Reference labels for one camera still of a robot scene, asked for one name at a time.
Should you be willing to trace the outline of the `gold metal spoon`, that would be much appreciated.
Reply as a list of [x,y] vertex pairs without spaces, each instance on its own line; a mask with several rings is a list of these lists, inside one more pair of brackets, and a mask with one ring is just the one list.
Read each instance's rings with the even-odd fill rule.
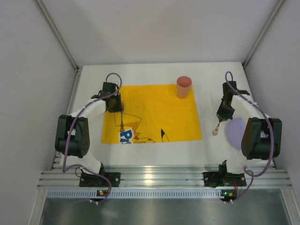
[[215,127],[215,129],[212,131],[212,134],[214,136],[216,136],[218,134],[218,130],[219,130],[219,127],[220,127],[220,123],[221,121],[218,122],[217,126]]

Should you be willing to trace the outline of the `purple metal fork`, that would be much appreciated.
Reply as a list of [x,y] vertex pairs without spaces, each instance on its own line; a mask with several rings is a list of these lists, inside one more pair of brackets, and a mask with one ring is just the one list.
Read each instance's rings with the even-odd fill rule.
[[125,131],[125,129],[124,129],[124,123],[123,123],[123,111],[121,111],[121,113],[120,113],[120,118],[121,118],[120,132],[123,133]]

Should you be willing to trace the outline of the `yellow printed cloth placemat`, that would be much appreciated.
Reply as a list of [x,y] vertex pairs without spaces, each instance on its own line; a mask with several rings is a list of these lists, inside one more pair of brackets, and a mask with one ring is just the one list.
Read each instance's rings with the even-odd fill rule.
[[177,97],[177,86],[139,85],[120,89],[125,131],[120,132],[120,112],[106,112],[103,144],[169,143],[202,139],[193,90]]

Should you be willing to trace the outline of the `pink plastic cup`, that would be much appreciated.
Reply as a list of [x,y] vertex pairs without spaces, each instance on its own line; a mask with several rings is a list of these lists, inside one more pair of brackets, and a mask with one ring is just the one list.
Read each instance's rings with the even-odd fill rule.
[[180,76],[177,81],[177,97],[184,99],[188,96],[192,86],[192,80],[188,76]]

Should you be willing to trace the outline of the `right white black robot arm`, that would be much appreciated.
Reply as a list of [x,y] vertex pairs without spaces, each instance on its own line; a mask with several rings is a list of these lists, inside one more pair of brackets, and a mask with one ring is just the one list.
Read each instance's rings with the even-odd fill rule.
[[266,115],[251,101],[248,91],[237,89],[235,81],[226,81],[217,118],[221,123],[232,120],[235,114],[246,124],[241,153],[225,160],[222,165],[227,173],[260,177],[267,172],[273,158],[279,156],[282,121]]

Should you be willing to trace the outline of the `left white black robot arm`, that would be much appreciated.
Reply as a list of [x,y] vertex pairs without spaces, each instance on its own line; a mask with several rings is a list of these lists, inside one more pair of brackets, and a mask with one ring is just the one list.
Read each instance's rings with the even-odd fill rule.
[[58,118],[55,149],[63,154],[62,170],[80,167],[90,174],[99,174],[102,163],[92,154],[90,126],[105,112],[122,111],[120,86],[104,82],[102,90],[91,97],[85,106]]

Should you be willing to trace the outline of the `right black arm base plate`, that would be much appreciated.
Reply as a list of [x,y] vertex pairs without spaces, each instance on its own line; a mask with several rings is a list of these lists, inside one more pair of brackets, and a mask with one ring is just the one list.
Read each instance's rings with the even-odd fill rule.
[[204,172],[203,173],[205,187],[245,187],[247,185],[244,174],[221,174],[219,172]]

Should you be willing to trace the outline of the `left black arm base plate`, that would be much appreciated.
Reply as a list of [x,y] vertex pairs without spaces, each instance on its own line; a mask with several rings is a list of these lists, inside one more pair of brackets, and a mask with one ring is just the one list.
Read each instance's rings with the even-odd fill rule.
[[[120,184],[120,172],[106,172],[104,175],[111,183],[111,186],[119,187]],[[81,173],[79,187],[93,188],[93,187],[109,187],[109,183],[96,175]]]

